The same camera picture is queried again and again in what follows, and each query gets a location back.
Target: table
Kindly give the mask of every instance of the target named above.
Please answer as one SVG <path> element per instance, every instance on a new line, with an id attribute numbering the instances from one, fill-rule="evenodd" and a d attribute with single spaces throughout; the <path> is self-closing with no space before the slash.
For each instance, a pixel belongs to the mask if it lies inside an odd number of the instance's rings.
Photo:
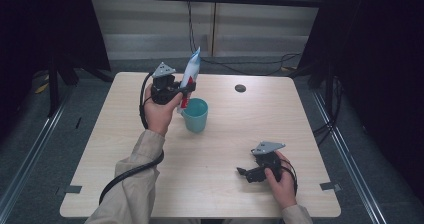
<path id="1" fill-rule="evenodd" d="M 81 192 L 66 194 L 62 216 L 90 216 L 116 162 L 131 153 L 143 131 L 138 105 L 145 76 L 116 75 L 71 182 Z M 237 92 L 238 84 L 247 90 Z M 191 133 L 174 113 L 152 218 L 280 217 L 268 183 L 248 183 L 236 170 L 257 167 L 250 150 L 261 141 L 286 144 L 280 150 L 296 169 L 298 203 L 312 217 L 340 215 L 334 190 L 320 187 L 330 180 L 292 79 L 199 74 L 192 97 L 208 103 L 207 125 Z"/>

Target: wall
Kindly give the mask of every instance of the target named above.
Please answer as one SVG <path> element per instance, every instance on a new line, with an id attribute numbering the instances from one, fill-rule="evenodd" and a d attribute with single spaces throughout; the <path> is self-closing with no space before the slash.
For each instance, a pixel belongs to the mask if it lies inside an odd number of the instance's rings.
<path id="1" fill-rule="evenodd" d="M 92 1 L 109 59 L 191 54 L 187 3 Z M 280 56 L 303 50 L 317 8 L 191 3 L 191 11 L 203 56 Z"/>

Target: beige sleeve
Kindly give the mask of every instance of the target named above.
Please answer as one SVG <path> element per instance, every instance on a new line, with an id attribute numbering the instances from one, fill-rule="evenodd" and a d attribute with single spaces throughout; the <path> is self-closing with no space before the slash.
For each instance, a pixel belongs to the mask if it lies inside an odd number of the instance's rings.
<path id="1" fill-rule="evenodd" d="M 301 205 L 294 205 L 282 211 L 283 220 L 286 224 L 310 224 L 312 219 L 308 210 Z"/>
<path id="2" fill-rule="evenodd" d="M 131 155 L 119 161 L 115 176 L 160 156 L 164 137 L 146 130 L 140 135 Z M 86 223 L 149 223 L 155 201 L 156 168 L 142 171 L 116 184 Z"/>

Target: hand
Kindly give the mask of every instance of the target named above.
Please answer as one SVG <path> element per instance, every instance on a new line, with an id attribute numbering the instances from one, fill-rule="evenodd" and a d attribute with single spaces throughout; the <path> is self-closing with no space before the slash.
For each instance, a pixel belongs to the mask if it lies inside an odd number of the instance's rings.
<path id="1" fill-rule="evenodd" d="M 281 160 L 289 161 L 280 152 L 276 151 L 276 153 Z M 291 168 L 289 164 L 283 161 L 281 161 L 281 165 L 288 169 Z M 290 173 L 283 170 L 280 182 L 275 180 L 275 176 L 269 168 L 265 169 L 265 175 L 269 185 L 271 186 L 272 194 L 275 200 L 278 202 L 281 210 L 297 204 L 296 195 L 293 188 L 294 181 Z"/>
<path id="2" fill-rule="evenodd" d="M 151 88 L 152 84 L 146 88 L 144 95 L 146 121 L 150 131 L 165 136 L 168 132 L 169 123 L 172 120 L 172 113 L 183 98 L 183 94 L 180 92 L 166 105 L 159 105 L 154 103 L 152 98 L 150 98 L 152 95 Z"/>

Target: person's left hand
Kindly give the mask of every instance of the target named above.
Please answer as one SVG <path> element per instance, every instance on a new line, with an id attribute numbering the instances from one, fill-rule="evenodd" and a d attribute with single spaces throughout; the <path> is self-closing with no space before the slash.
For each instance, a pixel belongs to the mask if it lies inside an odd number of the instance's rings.
<path id="1" fill-rule="evenodd" d="M 144 94 L 144 112 L 149 130 L 165 136 L 168 132 L 168 126 L 172 120 L 172 113 L 175 107 L 181 102 L 183 94 L 178 93 L 166 105 L 159 105 L 153 102 L 151 95 L 152 84 L 150 84 Z"/>

